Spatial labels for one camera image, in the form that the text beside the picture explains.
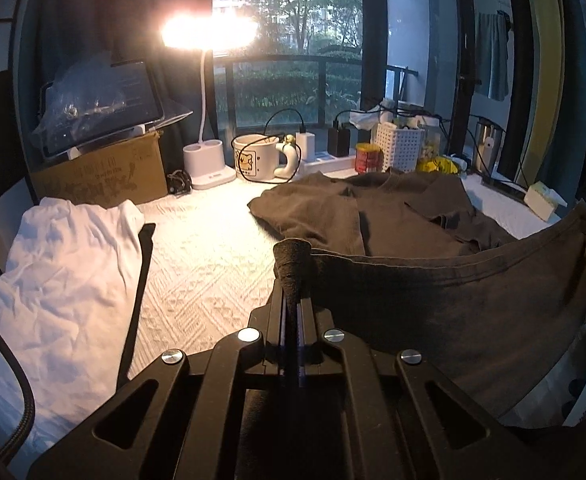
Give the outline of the white folded garment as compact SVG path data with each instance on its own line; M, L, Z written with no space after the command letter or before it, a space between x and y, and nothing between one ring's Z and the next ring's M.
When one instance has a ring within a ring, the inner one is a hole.
M10 465L31 464L116 391L142 266L144 215L45 198L25 211L0 276L0 334L34 393L34 426Z

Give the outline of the red tin can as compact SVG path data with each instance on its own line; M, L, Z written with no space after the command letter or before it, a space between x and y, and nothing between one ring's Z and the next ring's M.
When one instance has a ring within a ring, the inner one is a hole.
M357 174L377 172L383 160L382 149L373 143L357 143L355 170Z

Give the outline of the brown cardboard box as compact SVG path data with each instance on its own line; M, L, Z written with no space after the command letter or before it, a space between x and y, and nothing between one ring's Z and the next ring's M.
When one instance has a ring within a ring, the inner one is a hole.
M31 182L40 198L69 200L75 205L136 205L167 195L166 174L152 132L34 172Z

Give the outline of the dark curtain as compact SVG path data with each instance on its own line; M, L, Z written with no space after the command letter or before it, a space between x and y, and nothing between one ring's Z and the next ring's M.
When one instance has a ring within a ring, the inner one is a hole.
M200 130L201 55L165 47L160 30L176 14L209 12L212 0L40 1L43 78L97 54L109 54L114 63L144 62L167 112L189 115L167 127L159 139L165 170L182 168L182 148L197 141Z

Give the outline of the white perforated basket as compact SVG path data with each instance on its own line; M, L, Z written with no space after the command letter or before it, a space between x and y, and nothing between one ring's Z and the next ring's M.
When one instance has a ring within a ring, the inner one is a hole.
M399 128L391 122L379 122L372 131L372 143L382 151L382 170L415 170L422 151L425 131Z

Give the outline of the white koala mug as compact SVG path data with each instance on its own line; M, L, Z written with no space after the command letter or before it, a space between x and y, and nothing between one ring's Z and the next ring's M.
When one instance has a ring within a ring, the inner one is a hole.
M291 181L297 174L300 149L291 134L249 133L232 141L235 172L247 182Z

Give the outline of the white charger adapter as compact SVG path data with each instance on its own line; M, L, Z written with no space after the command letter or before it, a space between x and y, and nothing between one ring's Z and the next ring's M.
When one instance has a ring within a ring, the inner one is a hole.
M302 151L303 162L313 162L316 159L316 136L313 133L297 133L296 143Z

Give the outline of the steel thermos cup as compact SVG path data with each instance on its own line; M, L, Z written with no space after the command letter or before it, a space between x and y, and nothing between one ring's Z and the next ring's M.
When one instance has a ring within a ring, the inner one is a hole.
M504 130L486 117L477 116L476 119L475 165L479 172L490 177L500 154Z

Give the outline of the dark brown t-shirt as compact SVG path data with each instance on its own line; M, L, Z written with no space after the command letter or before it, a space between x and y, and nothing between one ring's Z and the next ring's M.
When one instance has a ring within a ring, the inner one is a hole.
M422 351L491 415L524 399L586 322L586 207L516 238L446 174L310 174L250 213L274 270L372 349Z

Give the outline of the white power strip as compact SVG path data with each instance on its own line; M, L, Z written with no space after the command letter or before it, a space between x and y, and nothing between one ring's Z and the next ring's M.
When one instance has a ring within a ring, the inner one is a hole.
M312 162L301 162L296 172L296 178L313 174L314 172L323 172L332 174L339 171L354 171L356 155L349 154L346 157L335 157L329 153L321 152L320 155Z

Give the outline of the tissue box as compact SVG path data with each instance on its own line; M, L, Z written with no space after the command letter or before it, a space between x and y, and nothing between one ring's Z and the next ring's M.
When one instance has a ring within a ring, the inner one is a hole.
M540 220L548 222L558 207L566 207L564 198L553 188L538 181L531 185L524 196L525 205Z

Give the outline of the white desk lamp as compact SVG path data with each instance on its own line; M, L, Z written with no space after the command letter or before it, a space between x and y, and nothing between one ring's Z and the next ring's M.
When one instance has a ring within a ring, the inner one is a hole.
M179 12L167 18L160 30L164 46L200 54L201 117L195 143L182 148L183 169L194 190L204 191L235 179L224 161L223 143L206 140L208 113L208 54L228 53L248 47L257 37L258 23L250 16L236 13Z

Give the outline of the clear glass jar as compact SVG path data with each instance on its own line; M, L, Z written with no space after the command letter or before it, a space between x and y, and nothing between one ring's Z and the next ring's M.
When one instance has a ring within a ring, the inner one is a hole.
M419 127L423 130L423 142L421 148L421 160L431 160L440 155L442 144L442 128L437 118L422 116L419 119Z

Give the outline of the yellow snack packet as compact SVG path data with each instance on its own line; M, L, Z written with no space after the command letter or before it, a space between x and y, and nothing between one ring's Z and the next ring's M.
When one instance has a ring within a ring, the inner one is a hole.
M449 157L435 156L429 159L420 158L415 166L416 172L424 174L460 174L459 166Z

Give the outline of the hanging teal towel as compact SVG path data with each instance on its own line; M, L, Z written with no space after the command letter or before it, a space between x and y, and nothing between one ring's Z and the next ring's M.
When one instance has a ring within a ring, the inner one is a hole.
M502 11L476 16L476 91L499 102L509 94L508 44L511 28L509 15Z

